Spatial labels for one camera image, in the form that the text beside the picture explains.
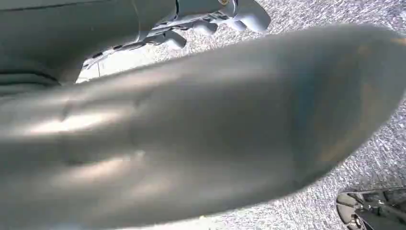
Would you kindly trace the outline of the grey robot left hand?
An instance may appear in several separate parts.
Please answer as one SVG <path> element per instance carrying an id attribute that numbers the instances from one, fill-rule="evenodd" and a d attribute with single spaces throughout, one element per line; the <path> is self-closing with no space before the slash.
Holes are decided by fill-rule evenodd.
<path id="1" fill-rule="evenodd" d="M 172 30 L 217 25 L 265 31 L 269 13 L 255 0 L 3 0 L 0 74 L 74 83 L 110 51 L 163 43 Z"/>

